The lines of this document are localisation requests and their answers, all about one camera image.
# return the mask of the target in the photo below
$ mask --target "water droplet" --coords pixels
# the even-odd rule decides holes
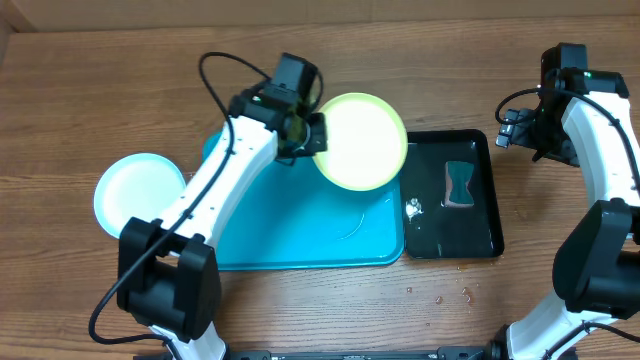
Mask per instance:
[[[422,214],[422,204],[418,201],[418,199],[413,198],[406,202],[405,211],[407,213],[407,217],[409,218],[409,223],[411,223],[411,219],[416,216]]]
[[[464,300],[467,304],[469,304],[469,306],[471,306],[473,304],[473,294],[471,293],[471,290],[468,287],[464,287],[462,289],[462,296],[464,296]]]

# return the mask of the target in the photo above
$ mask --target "wood grain surface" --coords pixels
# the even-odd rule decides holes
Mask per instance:
[[[222,124],[197,75],[202,53],[231,52],[271,72],[292,52],[322,69],[325,100],[371,93],[408,130],[476,128],[492,143],[496,104],[538,84],[540,55],[560,41],[586,43],[592,68],[624,75],[638,129],[639,34],[638,17],[593,17],[12,35],[0,72],[0,358],[160,350],[157,342],[102,346],[87,335],[117,259],[117,242],[94,218],[93,190],[135,152],[197,170],[203,141]],[[207,73],[227,99],[257,79],[226,60],[210,61]],[[524,105],[535,99],[513,104]],[[586,212],[580,170],[533,164],[532,155],[491,146],[503,257],[225,273],[220,335],[236,350],[277,352],[483,345],[551,291],[554,254]],[[640,333],[638,318],[617,325]],[[98,331],[146,329],[112,303]],[[640,357],[640,346],[602,331],[579,351]]]
[[[0,66],[2,66],[2,59],[4,59],[4,53],[9,46],[9,35],[13,34],[13,29],[7,24],[7,22],[0,17]]]
[[[54,32],[637,16],[640,0],[0,0],[0,15],[18,32]]]

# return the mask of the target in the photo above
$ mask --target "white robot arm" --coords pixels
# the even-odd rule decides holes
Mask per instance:
[[[629,119],[629,100],[618,94],[591,92],[588,98],[603,106],[617,119],[631,140],[634,152],[640,154],[638,142]],[[571,139],[577,153],[587,188],[589,206],[596,200],[621,198],[627,204],[639,206],[640,198],[635,189],[625,149],[620,137],[609,121],[593,107],[579,99],[572,99],[562,116],[562,126]],[[565,301],[551,292],[524,319],[513,323],[507,330],[507,347],[510,359],[538,360],[546,352],[582,326],[584,322],[611,324],[617,319],[611,314],[595,311],[571,312]],[[587,336],[581,331],[552,355],[557,359],[566,350]]]
[[[206,55],[201,58],[201,75]],[[212,322],[221,298],[217,242],[241,197],[267,165],[277,157],[326,150],[324,117],[313,113],[319,97],[310,101],[316,77],[322,92],[322,77],[313,64],[283,54],[274,78],[235,96],[227,114],[203,75],[229,116],[220,140],[185,191],[158,219],[146,223],[132,218],[121,232],[119,275],[135,271],[117,288],[118,306],[169,343],[178,360],[221,360],[228,355]],[[179,256],[177,267],[156,261],[156,256],[168,253]],[[140,259],[144,263],[134,267]],[[94,339],[124,342],[99,338],[92,320]]]
[[[545,52],[542,63],[543,87],[529,92],[540,94],[540,107],[511,110],[514,123],[503,122],[496,144],[534,148],[534,161],[545,156],[579,164],[591,210],[556,255],[554,291],[506,329],[500,359],[558,359],[595,327],[589,324],[606,326],[638,310],[633,303],[640,282],[633,278],[640,259],[621,251],[633,235],[633,207],[640,206],[639,179],[632,170],[640,151],[628,91],[619,74],[587,71],[582,45],[559,44]]]

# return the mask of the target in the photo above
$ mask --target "black cable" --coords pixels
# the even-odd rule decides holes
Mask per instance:
[[[200,57],[200,60],[198,61],[198,72],[200,74],[200,79],[202,80],[202,82],[204,83],[205,87],[209,91],[209,94],[211,94],[211,97],[213,97],[213,100],[215,100],[216,104],[220,108],[220,111],[224,115],[225,122],[227,123],[227,127],[229,129],[229,146],[227,147],[225,155],[222,158],[220,166],[218,167],[216,172],[213,174],[213,176],[211,177],[209,182],[202,189],[202,191],[200,191],[198,196],[196,196],[196,198],[193,200],[191,205],[189,205],[189,207],[186,208],[182,212],[182,215],[180,216],[180,218],[178,218],[178,220],[164,233],[164,235],[162,235],[158,239],[158,241],[156,241],[151,247],[149,247],[149,249],[144,254],[142,254],[142,256],[140,256],[136,260],[136,262],[133,263],[133,265],[131,265],[131,267],[129,269],[127,269],[127,271],[124,272],[124,274],[122,274],[122,276],[113,284],[113,286],[111,286],[109,291],[107,291],[107,293],[102,297],[102,300],[100,300],[98,305],[96,305],[96,308],[93,310],[93,313],[91,314],[91,317],[89,318],[89,336],[91,336],[93,341],[95,341],[95,342],[97,342],[99,344],[115,345],[115,344],[124,344],[124,343],[130,343],[130,342],[135,342],[135,341],[140,341],[140,340],[149,340],[149,339],[161,340],[169,347],[169,349],[171,350],[173,355],[176,356],[176,358],[178,358],[178,356],[179,356],[178,352],[177,352],[177,350],[175,348],[175,345],[173,344],[171,339],[169,339],[168,337],[166,337],[164,335],[141,334],[141,335],[126,336],[126,337],[115,338],[115,339],[106,339],[106,338],[103,338],[103,337],[101,337],[100,335],[98,335],[96,333],[96,322],[98,321],[98,316],[100,315],[100,313],[102,312],[104,307],[107,305],[109,300],[111,300],[113,295],[115,295],[118,292],[118,289],[120,289],[120,287],[122,287],[122,285],[131,277],[131,275],[147,259],[149,259],[151,256],[155,256],[157,250],[169,239],[171,234],[173,234],[180,227],[180,225],[182,225],[182,223],[184,223],[184,221],[189,218],[189,216],[191,215],[193,210],[198,206],[200,201],[202,201],[202,199],[205,197],[207,192],[211,189],[213,184],[220,177],[220,174],[222,173],[222,170],[224,169],[224,167],[226,166],[227,162],[229,161],[229,158],[231,157],[232,149],[233,149],[233,143],[234,143],[234,140],[235,140],[234,132],[233,132],[233,124],[231,123],[231,119],[229,118],[229,113],[227,111],[227,108],[222,103],[222,100],[220,100],[220,97],[218,97],[218,94],[216,94],[215,90],[213,89],[213,87],[209,83],[209,80],[207,79],[207,76],[204,73],[204,66],[203,66],[204,61],[206,59],[210,58],[210,57],[225,57],[225,58],[228,58],[228,59],[235,60],[237,62],[240,62],[240,63],[248,66],[249,68],[251,68],[252,70],[257,72],[258,74],[260,74],[260,75],[264,76],[265,78],[269,79],[269,76],[267,74],[265,74],[262,70],[258,69],[256,66],[250,64],[246,60],[241,59],[241,58],[239,58],[239,57],[237,57],[235,55],[222,53],[222,52],[208,52],[208,53],[206,53],[206,54],[204,54],[204,55],[202,55]]]
[[[605,108],[600,106],[597,102],[589,99],[588,97],[573,91],[563,90],[563,89],[554,89],[554,88],[534,88],[534,89],[521,90],[507,96],[504,100],[500,102],[500,104],[498,104],[498,107],[496,108],[496,114],[495,114],[496,120],[503,125],[516,125],[524,121],[532,120],[531,117],[527,117],[526,120],[520,119],[516,121],[505,121],[500,118],[500,110],[509,101],[517,97],[520,97],[522,95],[527,95],[527,94],[540,94],[540,93],[555,93],[555,94],[565,95],[565,96],[574,97],[576,99],[582,100],[587,104],[589,104],[594,109],[598,110],[598,112],[600,112],[602,115],[604,115],[604,117],[607,118],[607,120],[609,120],[611,125],[618,132],[618,135],[620,135],[620,139],[622,139],[624,150],[627,153],[627,158],[629,159],[629,166],[631,167],[631,173],[633,175],[633,181],[635,183],[635,190],[638,191],[638,193],[640,194],[640,172],[638,171],[638,163],[636,162],[636,157],[635,157],[635,154],[633,153],[633,148],[631,147],[631,142],[629,141],[629,137],[627,136],[627,133],[625,133],[624,129],[622,128],[622,125],[620,125],[620,120],[613,117],[613,115],[611,115],[611,113],[608,112]]]
[[[320,82],[320,93],[318,93],[318,97],[316,98],[316,101],[313,103],[313,106],[311,106],[311,111],[309,111],[309,114],[312,114],[318,109],[318,105],[320,105],[320,100],[322,99],[322,94],[324,93],[324,79],[322,78],[322,73],[320,72],[319,69],[318,69],[318,81]]]
[[[563,346],[565,346],[569,341],[571,341],[573,338],[578,336],[578,334],[580,334],[581,332],[585,331],[585,332],[589,333],[589,329],[591,329],[591,328],[598,328],[598,329],[606,330],[606,331],[614,333],[614,334],[616,334],[616,335],[618,335],[618,336],[620,336],[622,338],[625,338],[625,339],[627,339],[629,341],[640,343],[640,336],[635,336],[635,335],[629,334],[628,332],[624,332],[624,331],[622,331],[620,329],[614,328],[613,326],[600,324],[600,323],[596,323],[596,322],[583,322],[581,326],[573,329],[573,331],[571,331],[569,334],[567,334],[567,336],[562,338],[562,340],[558,341],[549,350],[547,350],[545,355],[542,357],[542,360],[551,359],[551,357],[553,357],[553,354],[556,351],[560,350]]]

